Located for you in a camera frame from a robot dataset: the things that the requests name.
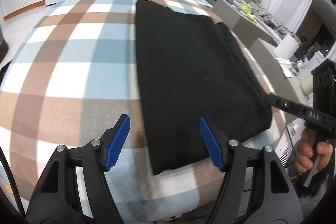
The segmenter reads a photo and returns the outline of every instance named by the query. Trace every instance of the black cable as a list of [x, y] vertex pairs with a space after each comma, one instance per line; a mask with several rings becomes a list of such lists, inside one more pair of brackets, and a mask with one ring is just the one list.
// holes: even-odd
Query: black cable
[[8, 180], [9, 180], [9, 184], [12, 188], [13, 196], [14, 196], [14, 199], [16, 201], [18, 211], [19, 211], [20, 215], [22, 215], [22, 217], [25, 218], [26, 213], [25, 213], [25, 210], [24, 210], [22, 202], [21, 202], [20, 194], [19, 194], [19, 191], [17, 189], [13, 173], [11, 171], [11, 168], [9, 167], [9, 164], [6, 160], [6, 157], [5, 157], [1, 147], [0, 147], [0, 161], [2, 163], [3, 168], [5, 169], [6, 175], [7, 175]]

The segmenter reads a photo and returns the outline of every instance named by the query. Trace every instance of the striped fabric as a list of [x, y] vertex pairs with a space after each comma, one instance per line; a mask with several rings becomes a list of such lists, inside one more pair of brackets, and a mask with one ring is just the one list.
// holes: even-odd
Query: striped fabric
[[[195, 0], [151, 1], [220, 21]], [[13, 59], [0, 86], [0, 146], [24, 199], [30, 199], [57, 145], [85, 145], [112, 127], [122, 113], [130, 116], [131, 131], [106, 178], [125, 222], [172, 217], [216, 198], [223, 174], [209, 159], [152, 175], [137, 86], [136, 2], [62, 0], [33, 28]], [[274, 92], [236, 39], [264, 90]], [[245, 145], [276, 145], [284, 120], [273, 108], [270, 129]], [[0, 175], [6, 184], [1, 166]], [[81, 168], [78, 181], [83, 211], [91, 215]]]

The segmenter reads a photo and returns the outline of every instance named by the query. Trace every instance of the black folded sweater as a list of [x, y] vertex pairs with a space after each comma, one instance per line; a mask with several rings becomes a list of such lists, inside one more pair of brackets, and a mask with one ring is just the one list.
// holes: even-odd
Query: black folded sweater
[[199, 118], [240, 142], [269, 128], [265, 93], [223, 23], [139, 0], [137, 77], [153, 174], [207, 158]]

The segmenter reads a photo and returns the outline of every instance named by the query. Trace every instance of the floor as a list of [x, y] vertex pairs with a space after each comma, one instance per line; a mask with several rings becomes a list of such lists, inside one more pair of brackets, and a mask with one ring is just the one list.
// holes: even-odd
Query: floor
[[46, 11], [47, 7], [41, 6], [12, 17], [1, 24], [2, 34], [9, 46], [9, 50], [4, 60], [0, 63], [0, 68], [13, 59], [23, 40], [45, 15]]

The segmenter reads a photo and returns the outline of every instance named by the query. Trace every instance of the finger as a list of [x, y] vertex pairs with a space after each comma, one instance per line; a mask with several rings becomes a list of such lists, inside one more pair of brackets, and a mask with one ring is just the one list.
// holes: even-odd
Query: finger
[[299, 143], [300, 154], [311, 158], [314, 155], [313, 148], [307, 142], [300, 141]]
[[309, 139], [309, 133], [308, 133], [308, 130], [304, 130], [301, 134], [301, 140], [303, 142], [308, 142], [308, 139]]
[[296, 170], [298, 170], [300, 173], [305, 173], [305, 172], [307, 172], [307, 169], [304, 168], [304, 167], [298, 162], [298, 160], [295, 161], [294, 166], [295, 166]]
[[301, 166], [303, 166], [307, 170], [313, 168], [313, 163], [311, 162], [311, 160], [302, 154], [298, 154], [296, 160], [298, 161], [298, 163], [300, 163]]
[[333, 147], [330, 143], [319, 142], [316, 146], [316, 152], [317, 154], [321, 155], [321, 159], [319, 165], [317, 166], [315, 174], [317, 174], [328, 165], [331, 155], [333, 153]]

